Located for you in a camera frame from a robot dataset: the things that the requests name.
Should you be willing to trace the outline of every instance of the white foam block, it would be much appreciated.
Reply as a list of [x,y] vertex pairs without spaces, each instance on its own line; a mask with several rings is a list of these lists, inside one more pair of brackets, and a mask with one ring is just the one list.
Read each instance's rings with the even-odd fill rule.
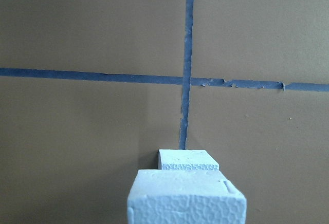
[[219,164],[203,150],[159,150],[162,170],[219,170]]
[[246,198],[220,171],[139,170],[127,207],[129,224],[238,223]]

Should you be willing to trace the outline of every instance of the textured foam surface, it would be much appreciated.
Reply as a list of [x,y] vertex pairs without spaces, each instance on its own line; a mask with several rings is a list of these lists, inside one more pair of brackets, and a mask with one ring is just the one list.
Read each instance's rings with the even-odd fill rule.
[[129,224],[245,223],[246,198],[220,171],[139,170]]
[[159,150],[162,170],[219,170],[219,164],[203,150]]

